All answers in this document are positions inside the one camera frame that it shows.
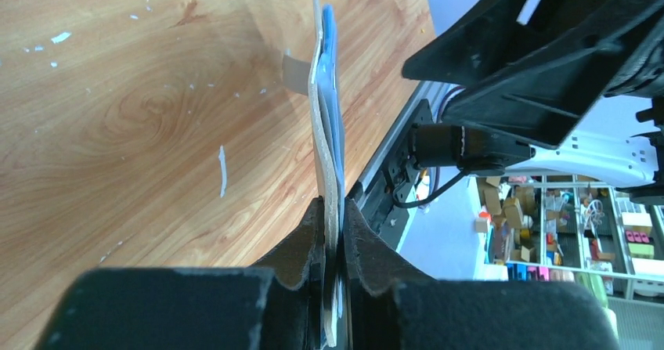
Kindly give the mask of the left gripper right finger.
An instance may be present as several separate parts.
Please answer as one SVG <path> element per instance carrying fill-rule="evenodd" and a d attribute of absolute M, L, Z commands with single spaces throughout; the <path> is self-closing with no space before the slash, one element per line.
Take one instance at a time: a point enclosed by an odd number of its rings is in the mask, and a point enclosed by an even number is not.
<path fill-rule="evenodd" d="M 617 349 L 590 292 L 571 282 L 437 280 L 345 202 L 350 349 Z"/>

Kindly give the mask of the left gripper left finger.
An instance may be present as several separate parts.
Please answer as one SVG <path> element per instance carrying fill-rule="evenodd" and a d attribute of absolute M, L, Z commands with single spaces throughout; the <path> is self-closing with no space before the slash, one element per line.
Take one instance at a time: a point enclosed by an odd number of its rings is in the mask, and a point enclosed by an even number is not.
<path fill-rule="evenodd" d="M 319 349 L 323 200 L 248 267 L 97 268 L 66 290 L 39 349 Z"/>

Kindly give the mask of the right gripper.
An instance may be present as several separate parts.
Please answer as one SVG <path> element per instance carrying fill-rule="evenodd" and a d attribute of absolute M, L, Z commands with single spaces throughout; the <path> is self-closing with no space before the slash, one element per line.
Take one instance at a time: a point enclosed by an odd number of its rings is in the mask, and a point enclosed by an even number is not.
<path fill-rule="evenodd" d="M 462 85 L 445 123 L 560 146 L 603 96 L 663 94 L 663 0 L 478 0 L 402 76 Z"/>

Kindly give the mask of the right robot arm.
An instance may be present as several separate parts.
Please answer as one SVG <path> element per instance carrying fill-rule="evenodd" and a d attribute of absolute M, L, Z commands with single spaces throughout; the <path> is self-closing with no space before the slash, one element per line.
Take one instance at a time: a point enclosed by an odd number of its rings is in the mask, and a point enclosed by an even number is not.
<path fill-rule="evenodd" d="M 423 168 L 460 176 L 585 175 L 636 204 L 663 202 L 663 0 L 478 0 L 403 65 L 456 84 L 410 130 Z"/>

